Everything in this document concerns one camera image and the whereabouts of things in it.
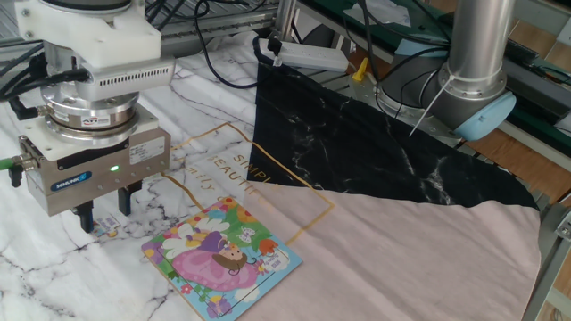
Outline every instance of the pink fabric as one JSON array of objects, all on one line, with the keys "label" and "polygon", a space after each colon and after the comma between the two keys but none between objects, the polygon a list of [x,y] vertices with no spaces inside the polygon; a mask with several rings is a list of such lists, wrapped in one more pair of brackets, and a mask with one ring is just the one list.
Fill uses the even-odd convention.
[{"label": "pink fabric", "polygon": [[236,288],[249,288],[256,283],[256,271],[250,264],[244,265],[236,276],[218,264],[212,253],[191,250],[179,254],[172,266],[177,273],[188,281],[207,286],[212,290],[228,292]]},{"label": "pink fabric", "polygon": [[[277,209],[322,211],[308,188],[279,192]],[[289,245],[303,263],[244,319],[521,320],[540,266],[536,210],[319,192],[335,207]],[[263,204],[244,202],[284,242],[302,227]]]}]

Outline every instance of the children's book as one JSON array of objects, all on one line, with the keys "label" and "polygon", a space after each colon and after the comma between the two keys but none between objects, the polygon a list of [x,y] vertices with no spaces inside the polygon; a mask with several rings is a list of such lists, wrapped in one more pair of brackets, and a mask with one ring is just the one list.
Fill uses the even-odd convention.
[{"label": "children's book", "polygon": [[142,250],[204,320],[236,320],[302,263],[232,198]]}]

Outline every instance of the wooden floor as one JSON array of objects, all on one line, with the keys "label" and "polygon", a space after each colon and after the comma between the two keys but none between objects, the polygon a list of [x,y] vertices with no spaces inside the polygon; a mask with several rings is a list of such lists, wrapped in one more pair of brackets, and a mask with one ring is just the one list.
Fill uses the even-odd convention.
[{"label": "wooden floor", "polygon": [[[431,4],[444,12],[456,9],[456,0],[432,0]],[[571,71],[571,47],[557,43],[555,36],[526,22],[515,20],[510,38],[535,50],[546,61]],[[366,56],[367,52],[359,48],[350,61],[359,68],[360,62]],[[376,63],[381,75],[390,68],[388,63],[380,59],[376,59]],[[532,191],[537,189],[549,195],[551,203],[558,202],[571,193],[570,172],[498,129],[468,145],[531,184]],[[571,206],[571,197],[564,204]],[[567,257],[554,287],[571,298],[571,255]],[[571,321],[570,318],[558,317],[557,311],[550,304],[543,307],[538,320]]]}]

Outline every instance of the black cable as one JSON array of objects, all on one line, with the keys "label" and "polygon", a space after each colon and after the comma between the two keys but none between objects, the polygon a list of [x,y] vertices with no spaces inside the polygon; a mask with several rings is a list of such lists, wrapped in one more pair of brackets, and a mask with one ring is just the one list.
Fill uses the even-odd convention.
[{"label": "black cable", "polygon": [[145,8],[145,15],[149,14],[149,12],[155,7],[157,6],[157,4],[159,4],[159,1],[161,0],[156,0],[155,2],[153,2],[152,4],[150,4],[149,6],[147,6]]},{"label": "black cable", "polygon": [[381,79],[379,79],[377,81],[377,84],[375,85],[375,98],[376,98],[376,102],[377,102],[377,107],[381,110],[381,111],[385,111],[383,110],[383,108],[381,107],[381,104],[378,102],[378,86],[385,81],[385,79],[389,78],[392,74],[394,74],[395,71],[397,71],[398,69],[400,69],[402,66],[404,66],[405,64],[409,63],[410,61],[417,59],[418,57],[420,57],[423,54],[429,54],[429,53],[434,53],[434,52],[439,52],[439,51],[445,51],[448,52],[447,48],[442,48],[442,47],[436,47],[436,48],[428,48],[425,49],[423,51],[419,51],[413,55],[410,55],[408,57],[406,57],[405,59],[402,60],[402,62],[399,62],[396,66],[394,66],[393,68],[391,68],[389,70],[389,72],[386,73],[386,75],[384,75]]},{"label": "black cable", "polygon": [[[163,7],[164,11],[166,11],[168,14],[173,13],[173,17],[177,18],[179,21],[193,21],[194,20],[194,15],[193,16],[186,16],[183,14],[178,14],[177,10],[171,10],[170,8],[168,8],[166,5]],[[202,18],[205,15],[207,15],[211,10],[210,5],[208,4],[208,2],[206,2],[206,9],[203,12],[198,13],[198,17],[197,18]]]},{"label": "black cable", "polygon": [[[446,63],[446,60],[447,60],[447,59],[448,59],[448,55],[446,55],[446,58],[444,59],[444,62],[443,62],[443,64],[442,64],[442,66]],[[424,109],[424,106],[423,106],[423,104],[422,104],[422,101],[423,101],[423,98],[424,98],[424,96],[425,96],[426,89],[428,88],[428,85],[429,85],[430,82],[434,79],[434,77],[436,77],[436,75],[438,75],[438,72],[435,72],[434,74],[432,74],[432,75],[430,76],[430,78],[428,78],[428,80],[426,81],[426,86],[424,86],[424,87],[422,88],[422,90],[420,91],[420,96],[418,97],[418,100],[419,100],[419,102],[420,102],[420,108],[422,108],[422,109]]]},{"label": "black cable", "polygon": [[35,47],[29,49],[25,54],[21,55],[20,57],[14,59],[13,61],[9,62],[2,70],[0,70],[0,77],[3,77],[8,71],[12,70],[14,67],[18,66],[26,59],[31,57],[33,54],[37,53],[44,47],[44,43],[36,45]]},{"label": "black cable", "polygon": [[0,89],[0,97],[8,92],[8,90],[12,89],[12,87],[16,86],[20,80],[24,79],[24,77],[28,76],[31,67],[27,67],[25,70],[20,71],[18,75],[14,76],[14,78],[10,79],[3,87]]},{"label": "black cable", "polygon": [[452,42],[452,40],[450,39],[450,36],[448,36],[448,33],[446,32],[446,30],[444,30],[442,23],[436,19],[434,17],[434,15],[432,15],[432,13],[430,13],[424,5],[422,5],[418,0],[412,0],[412,2],[414,2],[414,4],[417,5],[417,7],[422,10],[422,12],[424,12],[426,14],[426,16],[428,16],[428,18],[430,18],[430,20],[436,25],[436,27],[440,30],[440,32],[442,32],[443,36],[446,38],[446,40],[448,40],[449,43]]},{"label": "black cable", "polygon": [[292,29],[294,30],[294,34],[297,37],[297,42],[299,44],[303,44],[302,36],[300,36],[299,31],[297,31],[297,27],[295,27],[295,23],[293,20],[292,20]]},{"label": "black cable", "polygon": [[375,63],[375,56],[373,55],[373,39],[371,37],[371,26],[368,21],[368,17],[371,14],[367,9],[366,0],[357,0],[357,3],[360,5],[361,9],[363,10],[363,17],[365,18],[365,32],[367,34],[368,59],[370,60],[371,69],[373,70],[373,77],[375,77],[375,80],[378,82],[377,64]]},{"label": "black cable", "polygon": [[569,129],[559,128],[559,127],[557,127],[557,126],[553,126],[553,127],[554,127],[555,129],[559,129],[559,130],[563,130],[563,131],[566,131],[566,132],[568,132],[568,133],[571,133],[571,130],[569,130]]},{"label": "black cable", "polygon": [[268,1],[268,0],[261,0],[260,4],[256,5],[255,8],[251,9],[251,10],[250,10],[249,12],[247,12],[247,13],[255,12],[256,10],[260,9],[260,8],[266,3],[266,1]]},{"label": "black cable", "polygon": [[349,40],[351,40],[355,45],[359,45],[357,44],[357,42],[355,40],[353,40],[353,38],[351,37],[351,34],[349,33],[349,28],[347,28],[347,20],[345,19],[344,16],[342,16],[343,18],[343,25],[345,26],[345,32],[347,33],[347,37],[349,38]]},{"label": "black cable", "polygon": [[0,103],[9,101],[15,97],[18,97],[19,95],[22,95],[30,90],[39,88],[41,86],[58,84],[66,81],[85,81],[88,79],[89,79],[89,72],[87,70],[80,69],[80,70],[65,71],[57,75],[35,80],[24,86],[17,86],[10,93],[0,96]]},{"label": "black cable", "polygon": [[425,75],[427,75],[427,74],[429,74],[429,73],[431,73],[431,72],[436,73],[437,71],[438,71],[438,69],[437,69],[437,70],[430,70],[430,71],[421,73],[420,75],[416,76],[416,77],[413,78],[412,80],[409,80],[409,81],[407,81],[404,85],[402,85],[402,87],[401,87],[401,100],[400,100],[399,102],[397,102],[397,103],[400,103],[401,105],[399,106],[399,109],[396,111],[396,114],[394,115],[394,118],[395,118],[395,119],[396,119],[397,117],[399,117],[399,113],[401,112],[402,106],[404,105],[404,101],[403,101],[403,98],[402,98],[402,95],[403,95],[403,92],[404,92],[404,87],[408,86],[409,84],[412,84],[413,82],[419,80],[420,78],[422,78],[423,76],[425,76]]},{"label": "black cable", "polygon": [[159,14],[159,12],[162,10],[162,7],[167,3],[167,0],[157,0],[158,4],[156,5],[156,7],[154,8],[153,13],[151,13],[151,15],[149,16],[149,18],[147,18],[147,22],[152,23],[154,21],[154,18],[157,17],[157,15]]},{"label": "black cable", "polygon": [[216,76],[216,78],[222,84],[224,84],[226,86],[229,86],[229,87],[232,87],[235,89],[250,89],[250,88],[254,88],[254,87],[258,86],[262,81],[265,81],[267,78],[265,78],[261,81],[257,81],[255,83],[249,84],[249,85],[235,85],[235,84],[232,84],[231,82],[225,80],[218,72],[216,72],[214,67],[212,67],[211,59],[208,56],[208,50],[206,50],[206,43],[204,42],[203,34],[200,31],[200,28],[198,27],[198,18],[196,17],[201,4],[204,4],[207,1],[208,0],[199,0],[198,3],[196,4],[196,7],[194,8],[194,27],[196,28],[196,33],[198,34],[198,38],[200,39],[200,43],[203,46],[204,58],[206,58],[206,64],[208,65],[208,68],[211,70],[212,74],[214,74],[214,76]]},{"label": "black cable", "polygon": [[157,27],[157,30],[161,31],[164,26],[167,25],[167,23],[169,23],[169,21],[172,19],[172,17],[177,13],[178,9],[180,9],[180,7],[185,4],[186,0],[178,0],[177,4],[172,8],[172,10],[170,10],[169,14],[167,15],[167,18],[165,18],[161,24],[159,25],[159,27]]},{"label": "black cable", "polygon": [[385,79],[389,78],[392,74],[394,74],[395,71],[397,71],[400,67],[404,66],[405,64],[409,63],[411,60],[414,60],[418,57],[420,57],[423,54],[430,54],[430,53],[435,53],[435,52],[439,52],[439,51],[443,51],[443,52],[448,52],[449,49],[447,48],[441,48],[441,47],[436,47],[436,48],[428,48],[425,49],[423,51],[419,51],[415,54],[412,54],[408,57],[406,57],[405,59],[402,60],[402,62],[399,62],[396,66],[394,66],[393,68],[391,68],[389,70],[389,72],[386,73],[386,75],[384,75],[380,81],[383,82]]},{"label": "black cable", "polygon": [[372,21],[374,21],[381,28],[383,28],[389,32],[392,32],[395,35],[402,37],[403,39],[407,39],[407,40],[417,42],[420,44],[425,44],[425,45],[440,45],[440,46],[448,46],[448,47],[450,46],[450,43],[444,43],[444,42],[437,41],[437,40],[431,40],[431,39],[426,39],[426,38],[422,38],[422,37],[414,37],[414,36],[407,35],[405,33],[397,31],[395,29],[389,28],[383,22],[381,22],[377,18],[375,18],[375,16],[373,16],[370,12],[368,13],[368,16],[370,17],[370,19]]}]

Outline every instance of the sticker label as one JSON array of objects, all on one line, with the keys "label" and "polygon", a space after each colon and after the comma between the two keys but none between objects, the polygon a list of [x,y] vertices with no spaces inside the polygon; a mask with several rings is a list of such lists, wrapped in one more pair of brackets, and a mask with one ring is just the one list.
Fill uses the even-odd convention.
[{"label": "sticker label", "polygon": [[109,126],[111,124],[110,116],[81,116],[81,127],[99,128]]},{"label": "sticker label", "polygon": [[162,155],[164,153],[164,148],[164,137],[159,137],[152,141],[131,147],[129,150],[131,165]]},{"label": "sticker label", "polygon": [[119,226],[120,223],[111,213],[105,213],[102,218],[95,219],[94,230],[91,234],[96,237],[101,237],[103,235],[115,237],[117,235],[117,227]]},{"label": "sticker label", "polygon": [[65,179],[61,182],[57,182],[57,183],[53,184],[51,190],[53,192],[61,191],[64,188],[73,186],[77,183],[87,181],[89,178],[91,178],[91,172],[85,172],[83,174],[79,174],[79,175],[76,175],[74,177],[70,177],[68,179]]},{"label": "sticker label", "polygon": [[61,111],[54,111],[54,116],[59,120],[70,121],[70,115]]}]

